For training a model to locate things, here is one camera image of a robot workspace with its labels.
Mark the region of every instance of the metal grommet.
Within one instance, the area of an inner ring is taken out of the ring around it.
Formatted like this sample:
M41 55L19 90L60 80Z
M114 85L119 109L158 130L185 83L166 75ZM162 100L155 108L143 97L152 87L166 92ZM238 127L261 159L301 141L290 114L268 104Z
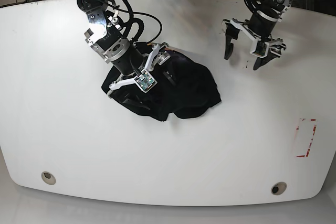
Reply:
M49 172L42 172L41 177L42 180L48 185L54 185L56 183L55 177Z
M279 182L279 183L276 183L274 186L272 186L271 193L273 195L281 195L284 193L286 188L287 188L287 184L285 182Z

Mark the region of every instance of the table surface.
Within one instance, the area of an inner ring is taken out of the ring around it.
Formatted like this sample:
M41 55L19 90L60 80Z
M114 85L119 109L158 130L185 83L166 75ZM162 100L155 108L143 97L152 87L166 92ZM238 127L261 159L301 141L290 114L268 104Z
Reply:
M76 0L3 8L0 146L12 180L58 194L151 205L315 196L336 150L335 18L291 8L273 32L288 49L253 71L243 33L230 60L223 58L222 19L249 19L243 1L129 2L162 21L157 42L209 68L222 103L190 120L137 116L101 90L111 66L86 44L88 22ZM158 25L143 20L146 41ZM42 181L45 171L55 185ZM275 196L270 191L278 182L287 189Z

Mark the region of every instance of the circular hole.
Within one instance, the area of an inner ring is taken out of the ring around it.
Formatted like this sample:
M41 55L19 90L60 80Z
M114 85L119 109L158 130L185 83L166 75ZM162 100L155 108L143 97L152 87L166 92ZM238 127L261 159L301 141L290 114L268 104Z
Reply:
M271 193L273 195L281 195L284 193L286 188L287 188L287 184L285 182L279 182L279 183L276 183L274 186L272 186Z
M44 173L44 176L45 176L47 179L50 179L50 178L51 178L50 173Z
M55 177L49 172L43 172L41 174L42 180L48 185L54 185L56 183Z
M119 49L119 47L120 47L120 44L117 44L117 45L112 49L112 51L113 51L113 52L117 51L117 50Z

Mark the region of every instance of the black cloth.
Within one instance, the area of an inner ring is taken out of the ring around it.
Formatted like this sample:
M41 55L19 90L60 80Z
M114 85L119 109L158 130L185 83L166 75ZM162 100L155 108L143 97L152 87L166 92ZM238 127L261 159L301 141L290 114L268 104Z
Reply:
M137 49L142 54L151 51L151 47L144 44ZM221 101L216 82L205 66L180 52L167 52L170 59L162 66L157 64L151 72L158 83L150 91L144 93L132 84L115 90L111 97L137 115L151 116L159 121L166 121L170 113L181 119L196 118ZM102 85L106 94L119 75L120 72L112 67Z

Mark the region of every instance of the black fabric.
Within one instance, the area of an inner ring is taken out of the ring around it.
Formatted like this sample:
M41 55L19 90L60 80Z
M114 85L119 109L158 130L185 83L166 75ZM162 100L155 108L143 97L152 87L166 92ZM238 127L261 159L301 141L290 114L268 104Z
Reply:
M151 51L142 43L137 44L137 49L142 54ZM156 65L151 72L158 83L148 93L133 84L115 90L111 97L137 115L159 121L166 121L170 113L181 119L196 118L221 101L216 82L205 66L179 52L167 52L171 55L170 59L162 66ZM112 67L102 85L106 94L110 90L109 85L119 75L120 72Z

